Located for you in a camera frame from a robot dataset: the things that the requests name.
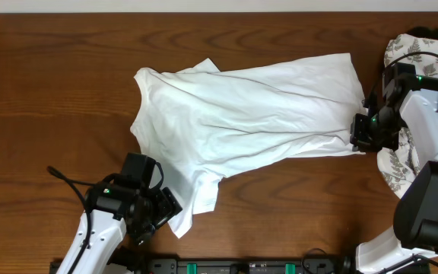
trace wooden table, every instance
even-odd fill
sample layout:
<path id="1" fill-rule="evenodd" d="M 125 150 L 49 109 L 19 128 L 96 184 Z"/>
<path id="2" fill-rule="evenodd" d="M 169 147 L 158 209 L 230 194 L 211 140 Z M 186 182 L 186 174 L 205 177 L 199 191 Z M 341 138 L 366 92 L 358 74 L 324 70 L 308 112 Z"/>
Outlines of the wooden table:
<path id="1" fill-rule="evenodd" d="M 0 273 L 46 273 L 67 252 L 82 208 L 46 172 L 98 181 L 139 151 L 129 127 L 141 67 L 220 70 L 351 53 L 365 92 L 388 41 L 438 13 L 0 14 Z M 392 223 L 398 198 L 376 155 L 288 159 L 220 184 L 214 212 L 182 239 L 146 247 L 182 258 L 342 253 Z"/>

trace wood grain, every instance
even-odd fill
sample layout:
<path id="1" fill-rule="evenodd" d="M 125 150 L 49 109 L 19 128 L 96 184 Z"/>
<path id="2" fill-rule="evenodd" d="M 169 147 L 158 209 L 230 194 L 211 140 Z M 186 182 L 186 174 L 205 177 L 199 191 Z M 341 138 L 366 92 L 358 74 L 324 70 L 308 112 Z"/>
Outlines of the wood grain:
<path id="1" fill-rule="evenodd" d="M 45 172 L 97 181 L 139 151 L 141 67 L 221 70 L 351 53 L 365 91 L 388 41 L 438 13 L 0 14 L 0 273 L 45 273 L 82 212 Z M 288 159 L 221 182 L 214 212 L 146 250 L 182 258 L 342 253 L 387 229 L 397 203 L 375 155 Z"/>

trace white cloth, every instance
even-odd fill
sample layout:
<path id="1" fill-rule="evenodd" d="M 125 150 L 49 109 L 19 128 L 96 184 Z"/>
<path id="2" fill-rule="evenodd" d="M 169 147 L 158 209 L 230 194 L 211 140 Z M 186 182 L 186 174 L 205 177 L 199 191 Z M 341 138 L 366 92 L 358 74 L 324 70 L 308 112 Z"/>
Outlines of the white cloth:
<path id="1" fill-rule="evenodd" d="M 365 112 L 349 54 L 220 72 L 210 59 L 177 73 L 142 68 L 141 108 L 131 127 L 141 152 L 163 166 L 164 186 L 183 211 L 214 210 L 217 184 L 288 157 L 352 155 L 349 129 Z"/>
<path id="2" fill-rule="evenodd" d="M 385 52 L 385 65 L 406 53 L 428 51 L 438 53 L 438 40 L 416 38 L 401 34 L 391 40 Z M 417 74 L 438 78 L 438 59 L 432 56 L 419 55 L 403 59 L 400 62 L 413 64 Z M 410 130 L 401 129 L 398 139 L 398 150 L 384 148 L 378 152 L 378 168 L 385 181 L 395 194 L 401 198 L 414 181 L 422 167 L 418 163 L 417 150 Z"/>

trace floral cloth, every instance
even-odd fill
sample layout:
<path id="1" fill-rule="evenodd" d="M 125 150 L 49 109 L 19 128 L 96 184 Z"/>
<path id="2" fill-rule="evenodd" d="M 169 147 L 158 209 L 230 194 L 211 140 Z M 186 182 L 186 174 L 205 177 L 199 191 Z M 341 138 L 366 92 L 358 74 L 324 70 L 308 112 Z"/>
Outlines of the floral cloth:
<path id="1" fill-rule="evenodd" d="M 438 54 L 438 40 L 416 38 L 401 34 L 389 41 L 385 52 L 385 65 L 407 53 L 428 51 Z M 433 56 L 416 55 L 407 57 L 401 62 L 415 65 L 417 74 L 438 78 L 438 59 Z M 417 150 L 410 130 L 403 128 L 399 133 L 398 150 L 384 148 L 378 152 L 378 168 L 383 178 L 395 194 L 401 198 L 414 181 L 420 167 Z"/>

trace green tape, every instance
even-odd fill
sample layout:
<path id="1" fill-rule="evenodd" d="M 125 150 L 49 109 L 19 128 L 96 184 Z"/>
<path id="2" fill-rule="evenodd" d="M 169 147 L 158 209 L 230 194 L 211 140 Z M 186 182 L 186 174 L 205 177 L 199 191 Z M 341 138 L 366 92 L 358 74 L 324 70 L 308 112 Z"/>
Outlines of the green tape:
<path id="1" fill-rule="evenodd" d="M 197 274 L 197 265 L 194 263 L 187 264 L 187 274 Z"/>
<path id="2" fill-rule="evenodd" d="M 295 274 L 295 265 L 292 263 L 287 263 L 285 265 L 285 274 Z"/>

